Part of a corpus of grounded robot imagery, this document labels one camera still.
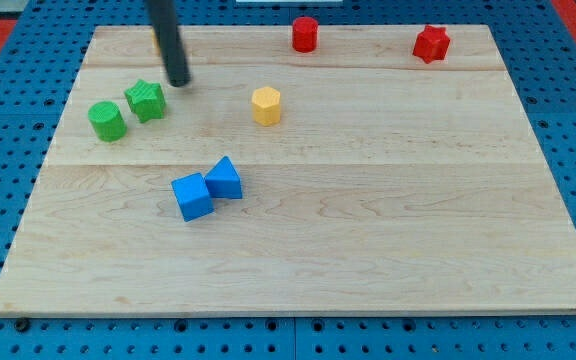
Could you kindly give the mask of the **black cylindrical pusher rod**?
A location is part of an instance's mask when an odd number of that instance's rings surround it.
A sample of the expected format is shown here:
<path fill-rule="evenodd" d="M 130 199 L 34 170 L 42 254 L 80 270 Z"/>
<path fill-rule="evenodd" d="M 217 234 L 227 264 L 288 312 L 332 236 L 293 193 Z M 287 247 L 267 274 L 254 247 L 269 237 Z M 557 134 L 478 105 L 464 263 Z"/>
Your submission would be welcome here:
<path fill-rule="evenodd" d="M 191 82 L 187 56 L 178 28 L 178 18 L 173 0 L 146 0 L 156 42 L 159 45 L 169 84 L 184 87 Z"/>

